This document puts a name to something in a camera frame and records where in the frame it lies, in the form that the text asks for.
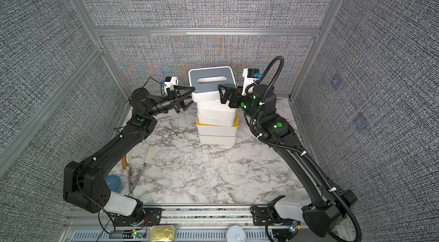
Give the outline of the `grey lid tissue box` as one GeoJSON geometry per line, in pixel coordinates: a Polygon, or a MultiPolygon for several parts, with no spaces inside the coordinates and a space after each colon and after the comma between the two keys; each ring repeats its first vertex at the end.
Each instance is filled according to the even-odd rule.
{"type": "Polygon", "coordinates": [[[210,115],[211,113],[233,114],[236,108],[229,106],[229,101],[222,104],[220,100],[201,101],[197,103],[197,111],[199,115],[210,115]]]}
{"type": "Polygon", "coordinates": [[[192,93],[194,102],[219,100],[219,85],[232,88],[237,85],[232,68],[229,66],[191,69],[188,76],[190,86],[195,88],[192,93]]]}

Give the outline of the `grey lid tissue box back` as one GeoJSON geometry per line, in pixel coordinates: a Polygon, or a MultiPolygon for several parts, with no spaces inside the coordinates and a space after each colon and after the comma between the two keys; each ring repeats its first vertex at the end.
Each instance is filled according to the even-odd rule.
{"type": "Polygon", "coordinates": [[[195,88],[192,93],[194,102],[219,100],[219,85],[232,88],[237,85],[232,68],[229,66],[191,69],[188,76],[190,86],[195,88]]]}

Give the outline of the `yellow lid tissue box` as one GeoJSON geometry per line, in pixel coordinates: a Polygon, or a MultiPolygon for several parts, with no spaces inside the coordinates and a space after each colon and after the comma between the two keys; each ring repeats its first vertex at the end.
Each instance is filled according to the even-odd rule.
{"type": "Polygon", "coordinates": [[[204,136],[236,136],[238,125],[239,123],[232,127],[201,125],[196,121],[198,134],[204,136]]]}

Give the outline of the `large bamboo lid tissue box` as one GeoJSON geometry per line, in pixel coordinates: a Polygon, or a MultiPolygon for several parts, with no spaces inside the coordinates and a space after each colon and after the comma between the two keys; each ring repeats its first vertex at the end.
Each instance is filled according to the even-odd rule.
{"type": "Polygon", "coordinates": [[[226,145],[231,146],[236,143],[237,136],[204,136],[199,135],[201,144],[205,145],[226,145]]]}

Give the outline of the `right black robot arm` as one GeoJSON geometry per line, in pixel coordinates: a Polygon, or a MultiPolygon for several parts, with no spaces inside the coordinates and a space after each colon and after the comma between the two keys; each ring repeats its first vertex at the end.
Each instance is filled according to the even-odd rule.
{"type": "Polygon", "coordinates": [[[311,203],[302,207],[302,222],[317,236],[331,236],[338,242],[343,239],[333,233],[335,226],[350,218],[354,241],[362,240],[359,221],[351,210],[357,201],[351,190],[343,190],[317,164],[301,144],[288,121],[276,112],[277,96],[274,83],[282,72],[285,59],[275,57],[260,78],[251,84],[250,94],[244,88],[220,84],[220,101],[230,108],[243,110],[251,133],[263,144],[271,147],[289,165],[298,177],[311,203]]]}

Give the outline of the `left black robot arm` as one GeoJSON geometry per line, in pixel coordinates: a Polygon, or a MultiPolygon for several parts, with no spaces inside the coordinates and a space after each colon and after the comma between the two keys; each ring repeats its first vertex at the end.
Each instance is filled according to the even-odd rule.
{"type": "Polygon", "coordinates": [[[186,110],[190,105],[185,100],[194,91],[193,87],[175,86],[166,96],[155,96],[146,88],[134,90],[129,99],[132,117],[118,135],[83,161],[65,167],[64,200],[90,213],[115,215],[129,224],[143,221],[142,201],[111,191],[105,179],[130,150],[153,133],[157,115],[186,110]]]}

